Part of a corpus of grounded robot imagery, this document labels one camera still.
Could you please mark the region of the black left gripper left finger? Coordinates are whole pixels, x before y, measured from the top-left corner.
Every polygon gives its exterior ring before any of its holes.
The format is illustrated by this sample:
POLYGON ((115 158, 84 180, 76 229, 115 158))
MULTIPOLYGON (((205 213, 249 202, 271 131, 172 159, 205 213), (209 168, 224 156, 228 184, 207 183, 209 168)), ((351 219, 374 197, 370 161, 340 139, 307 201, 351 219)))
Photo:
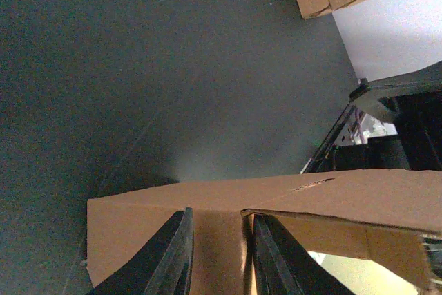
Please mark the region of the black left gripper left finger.
POLYGON ((189 294, 193 210, 176 211, 126 264, 90 294, 189 294))

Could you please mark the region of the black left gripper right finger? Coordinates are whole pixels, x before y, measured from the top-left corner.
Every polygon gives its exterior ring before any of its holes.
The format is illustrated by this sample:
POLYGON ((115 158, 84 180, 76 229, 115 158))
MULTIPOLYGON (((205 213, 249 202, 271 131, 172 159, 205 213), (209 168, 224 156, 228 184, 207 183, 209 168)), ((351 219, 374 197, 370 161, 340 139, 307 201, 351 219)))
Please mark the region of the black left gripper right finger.
POLYGON ((253 263, 258 294, 352 293, 323 269, 274 216, 254 216, 253 263))

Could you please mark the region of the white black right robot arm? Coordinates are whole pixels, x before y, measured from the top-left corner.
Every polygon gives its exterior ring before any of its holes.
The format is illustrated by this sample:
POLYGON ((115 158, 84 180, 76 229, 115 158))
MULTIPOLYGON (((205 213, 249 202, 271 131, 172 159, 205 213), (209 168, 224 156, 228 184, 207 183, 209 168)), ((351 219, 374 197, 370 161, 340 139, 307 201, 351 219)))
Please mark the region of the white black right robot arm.
POLYGON ((441 170, 441 63, 415 72, 367 81, 349 95, 358 110, 396 134, 353 147, 334 147, 332 171, 353 169, 441 170))

